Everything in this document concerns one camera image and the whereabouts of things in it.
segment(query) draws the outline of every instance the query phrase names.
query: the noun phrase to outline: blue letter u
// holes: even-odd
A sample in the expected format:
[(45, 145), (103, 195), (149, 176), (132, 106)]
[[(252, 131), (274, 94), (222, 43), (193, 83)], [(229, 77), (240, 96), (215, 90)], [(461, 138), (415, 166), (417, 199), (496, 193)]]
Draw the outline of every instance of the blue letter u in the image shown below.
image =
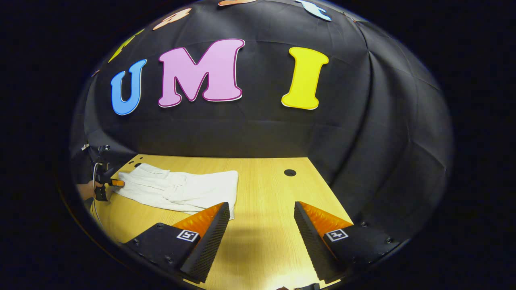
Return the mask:
[(111, 103), (115, 113), (124, 116), (136, 109), (140, 103), (141, 93), (141, 68), (147, 63), (146, 59), (142, 59), (134, 63), (130, 68), (131, 73), (131, 96), (127, 101), (122, 100), (122, 79), (125, 71), (119, 72), (111, 79)]

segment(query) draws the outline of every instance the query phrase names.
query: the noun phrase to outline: letter m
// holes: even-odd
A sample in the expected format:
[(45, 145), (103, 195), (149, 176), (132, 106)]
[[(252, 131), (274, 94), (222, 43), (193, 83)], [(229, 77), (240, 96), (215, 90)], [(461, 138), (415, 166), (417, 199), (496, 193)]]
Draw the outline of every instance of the letter m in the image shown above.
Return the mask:
[(195, 63), (184, 47), (167, 51), (159, 57), (163, 62), (163, 96), (158, 104), (172, 107), (181, 102), (181, 95), (175, 89), (177, 81), (186, 97), (195, 101), (204, 78), (208, 77), (208, 88), (202, 96), (212, 102), (233, 101), (242, 97), (242, 90), (236, 86), (236, 56), (244, 47), (242, 39), (222, 39), (208, 47)]

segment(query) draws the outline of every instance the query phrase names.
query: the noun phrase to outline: cable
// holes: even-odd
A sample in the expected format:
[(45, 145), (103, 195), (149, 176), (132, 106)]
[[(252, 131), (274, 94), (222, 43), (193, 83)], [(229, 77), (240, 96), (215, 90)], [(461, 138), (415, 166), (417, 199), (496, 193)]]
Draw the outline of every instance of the cable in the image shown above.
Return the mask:
[[(97, 165), (98, 165), (98, 164), (99, 164), (99, 163), (97, 162), (97, 163), (95, 163), (95, 166), (93, 166), (93, 178), (92, 178), (92, 179), (93, 179), (93, 191), (95, 191), (95, 188), (96, 188), (96, 186), (95, 186), (95, 173), (96, 173), (96, 167), (97, 167)], [(96, 216), (97, 216), (97, 219), (99, 220), (100, 225), (101, 225), (102, 227), (104, 227), (104, 226), (102, 225), (102, 222), (100, 221), (99, 214), (98, 214), (98, 213), (97, 213), (97, 211), (96, 211), (95, 198), (93, 199), (93, 208), (95, 209), (95, 214), (96, 214)]]

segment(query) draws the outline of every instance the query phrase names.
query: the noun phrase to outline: white cloth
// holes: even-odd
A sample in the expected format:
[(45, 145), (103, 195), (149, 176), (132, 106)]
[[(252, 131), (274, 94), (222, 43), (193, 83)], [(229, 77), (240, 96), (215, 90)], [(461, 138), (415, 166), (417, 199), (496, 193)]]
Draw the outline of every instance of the white cloth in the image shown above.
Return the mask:
[(193, 215), (227, 201), (230, 219), (235, 218), (238, 183), (235, 170), (190, 174), (142, 163), (131, 173), (119, 173), (118, 178), (125, 185), (114, 187), (114, 192), (139, 203)]

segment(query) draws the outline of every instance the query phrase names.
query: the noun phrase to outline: wooden table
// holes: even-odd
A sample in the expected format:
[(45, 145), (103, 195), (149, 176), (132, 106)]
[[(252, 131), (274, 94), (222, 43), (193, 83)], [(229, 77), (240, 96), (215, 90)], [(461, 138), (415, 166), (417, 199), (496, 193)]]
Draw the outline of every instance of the wooden table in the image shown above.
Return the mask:
[[(192, 174), (238, 172), (235, 219), (228, 223), (206, 283), (194, 285), (208, 290), (276, 290), (283, 286), (293, 290), (312, 283), (321, 288), (329, 285), (317, 278), (294, 220), (294, 203), (303, 201), (349, 222), (351, 219), (308, 158), (139, 154), (132, 161), (118, 172), (131, 172), (137, 163)], [(297, 174), (287, 176), (286, 169)], [(118, 172), (112, 178), (118, 178)], [(110, 201), (95, 201), (97, 213), (106, 233), (122, 243), (157, 222), (172, 225), (189, 216), (140, 204), (109, 187), (106, 191), (111, 194)]]

